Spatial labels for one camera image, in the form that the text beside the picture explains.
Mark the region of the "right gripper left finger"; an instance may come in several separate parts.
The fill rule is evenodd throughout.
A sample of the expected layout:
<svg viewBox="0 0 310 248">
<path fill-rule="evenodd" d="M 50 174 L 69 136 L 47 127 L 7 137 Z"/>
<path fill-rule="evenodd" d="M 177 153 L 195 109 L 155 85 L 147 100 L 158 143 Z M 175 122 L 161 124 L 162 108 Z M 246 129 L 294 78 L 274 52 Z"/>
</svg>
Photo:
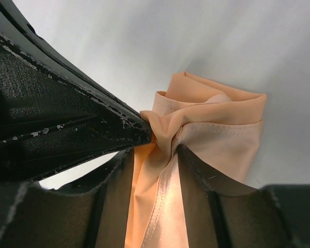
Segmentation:
<svg viewBox="0 0 310 248">
<path fill-rule="evenodd" d="M 0 183 L 0 247 L 124 247 L 133 163 L 121 151 L 58 190 Z"/>
</svg>

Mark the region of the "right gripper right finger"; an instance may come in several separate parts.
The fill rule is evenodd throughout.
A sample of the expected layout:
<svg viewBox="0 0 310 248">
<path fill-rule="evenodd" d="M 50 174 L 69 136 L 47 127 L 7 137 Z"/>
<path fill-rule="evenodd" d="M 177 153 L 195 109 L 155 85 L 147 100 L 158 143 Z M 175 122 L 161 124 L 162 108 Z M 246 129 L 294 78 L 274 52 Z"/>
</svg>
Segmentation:
<svg viewBox="0 0 310 248">
<path fill-rule="evenodd" d="M 310 247 L 310 184 L 244 185 L 178 147 L 190 247 Z"/>
</svg>

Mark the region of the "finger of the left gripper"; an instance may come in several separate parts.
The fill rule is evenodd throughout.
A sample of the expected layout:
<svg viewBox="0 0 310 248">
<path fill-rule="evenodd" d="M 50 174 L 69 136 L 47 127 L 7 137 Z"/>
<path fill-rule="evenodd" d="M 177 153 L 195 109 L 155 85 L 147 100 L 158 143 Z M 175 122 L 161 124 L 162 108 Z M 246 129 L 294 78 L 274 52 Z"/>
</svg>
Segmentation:
<svg viewBox="0 0 310 248">
<path fill-rule="evenodd" d="M 84 72 L 82 72 L 75 65 L 69 62 L 67 59 L 65 59 L 61 54 L 59 54 L 43 38 L 38 36 L 33 27 L 26 20 L 24 15 L 22 15 L 20 10 L 13 3 L 13 1 L 0 1 L 0 13 L 5 16 L 5 19 L 10 24 L 12 24 L 15 29 L 18 30 L 18 33 L 20 33 L 24 38 L 26 38 L 29 42 L 31 42 L 34 46 L 36 46 L 37 49 L 41 50 L 48 58 L 60 64 L 62 67 L 70 71 L 72 74 L 77 76 L 77 78 L 79 78 L 83 82 L 88 83 L 92 88 L 111 98 L 114 102 L 122 105 L 123 108 L 131 111 L 135 115 L 139 115 L 137 111 L 135 111 L 126 103 L 118 99 L 116 96 L 114 96 L 112 93 L 104 89 L 102 86 L 97 84 Z"/>
<path fill-rule="evenodd" d="M 61 77 L 0 31 L 0 181 L 42 180 L 151 136 L 139 114 Z"/>
</svg>

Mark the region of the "peach cloth napkin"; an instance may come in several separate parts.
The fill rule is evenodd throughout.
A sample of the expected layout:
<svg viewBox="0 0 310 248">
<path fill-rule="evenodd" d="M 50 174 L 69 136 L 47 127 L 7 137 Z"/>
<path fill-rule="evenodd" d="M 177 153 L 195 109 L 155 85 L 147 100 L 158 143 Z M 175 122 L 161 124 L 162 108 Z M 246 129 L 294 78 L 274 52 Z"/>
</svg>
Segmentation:
<svg viewBox="0 0 310 248">
<path fill-rule="evenodd" d="M 217 247 L 205 194 L 178 166 L 179 145 L 243 182 L 260 144 L 266 95 L 188 72 L 158 91 L 151 143 L 135 148 L 125 247 Z"/>
</svg>

